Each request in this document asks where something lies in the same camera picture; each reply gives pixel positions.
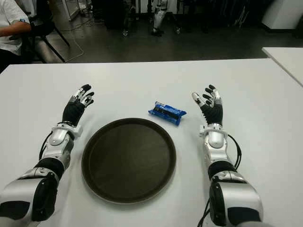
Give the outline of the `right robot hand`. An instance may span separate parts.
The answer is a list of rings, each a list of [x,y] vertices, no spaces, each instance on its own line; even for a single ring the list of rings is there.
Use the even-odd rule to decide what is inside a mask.
[[[207,124],[223,125],[223,103],[222,98],[213,85],[209,85],[205,88],[206,94],[201,96],[193,92],[192,98],[194,102],[199,106]]]

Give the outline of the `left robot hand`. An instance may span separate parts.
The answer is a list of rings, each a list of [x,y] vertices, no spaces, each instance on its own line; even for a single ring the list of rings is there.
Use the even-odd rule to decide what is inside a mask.
[[[62,122],[76,127],[85,109],[94,102],[94,92],[87,93],[91,85],[81,86],[69,99],[62,114]]]

